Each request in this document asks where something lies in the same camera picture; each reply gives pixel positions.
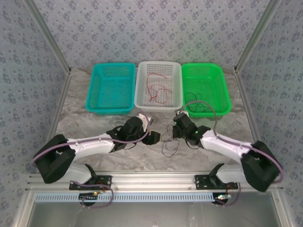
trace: red wire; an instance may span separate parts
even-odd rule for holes
[[[102,183],[102,181],[98,181],[97,184],[103,184],[103,183]],[[102,187],[102,188],[103,188],[103,192],[105,192],[105,188],[104,187]]]
[[[225,194],[227,194],[228,188],[231,188],[231,189],[232,189],[232,196],[233,196],[233,187],[232,187],[230,184],[227,185],[227,190],[226,190],[226,193],[225,193]]]
[[[163,76],[163,75],[161,75],[161,74],[155,73],[155,72],[151,72],[150,74],[147,75],[147,79],[146,79],[147,90],[148,90],[149,95],[151,96],[151,98],[150,98],[149,101],[151,102],[151,101],[154,99],[154,101],[155,101],[156,103],[164,104],[164,103],[166,103],[166,102],[168,101],[168,99],[169,99],[168,94],[167,94],[166,91],[170,91],[170,93],[172,93],[172,91],[169,90],[169,89],[167,89],[167,88],[166,88],[165,86],[163,86],[162,84],[154,84],[154,85],[151,85],[151,87],[148,87],[148,77],[149,77],[151,74],[154,74],[154,75],[158,75],[158,76],[164,77],[165,79],[167,79],[167,77],[165,77],[165,76]],[[152,88],[153,86],[162,86],[163,88],[160,88],[160,89],[158,89],[158,90],[155,90],[155,89]],[[155,91],[155,92],[156,92],[156,95],[155,95],[155,96],[152,96],[150,90]],[[160,90],[163,90],[163,91],[165,92],[165,94],[166,94],[166,101],[163,102],[163,103],[158,102],[158,101],[156,100],[156,98],[158,97],[158,92],[159,92]]]

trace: white plastic basket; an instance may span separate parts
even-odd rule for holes
[[[139,64],[134,95],[136,107],[147,112],[174,112],[183,105],[182,90],[179,63],[143,61]]]

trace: teal plastic basket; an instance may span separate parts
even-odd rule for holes
[[[132,63],[95,65],[86,109],[102,115],[128,114],[134,107],[135,72]]]

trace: black wire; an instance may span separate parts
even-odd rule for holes
[[[128,148],[128,149],[124,149],[124,150],[129,150],[129,149],[132,149],[134,148],[135,146],[137,145],[137,143],[135,143],[131,148]]]
[[[202,101],[202,95],[200,93],[194,94],[192,92],[187,92],[184,95],[184,98],[185,98],[186,103],[189,103],[191,101],[196,101],[196,100]],[[193,112],[193,113],[203,113],[203,112],[210,110],[209,107],[203,105],[202,103],[192,103],[192,104],[188,105],[187,108],[189,109],[190,112]]]
[[[166,127],[166,133],[167,132],[169,132],[169,126],[174,126],[173,124],[169,124],[167,127]],[[162,144],[162,149],[161,149],[161,153],[162,153],[162,155],[164,155],[165,157],[173,157],[175,154],[176,154],[176,152],[179,150],[179,147],[180,147],[180,143],[177,141],[177,140],[174,140],[173,139],[173,137],[170,137],[168,140],[162,140],[162,137],[164,136],[164,134],[163,135],[161,135],[161,141],[163,142],[163,144]],[[178,142],[178,146],[175,148],[175,149],[173,149],[173,150],[169,150],[168,148],[167,148],[167,144],[168,144],[168,142],[172,142],[172,141],[177,141]],[[166,154],[164,154],[164,146],[165,146],[165,149],[166,150],[168,150],[168,151],[174,151],[174,153],[173,154],[171,154],[171,155],[166,155]]]
[[[200,147],[197,147],[197,148],[191,148],[190,146],[189,146],[189,144],[188,144],[188,142],[187,141],[185,141],[185,143],[186,143],[186,145],[190,148],[190,149],[194,149],[194,150],[198,150]]]

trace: green plastic basket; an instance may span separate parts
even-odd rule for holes
[[[212,63],[188,63],[182,65],[183,103],[201,100],[212,106],[218,116],[232,109],[223,70]],[[185,108],[190,117],[214,117],[204,104],[194,103]]]

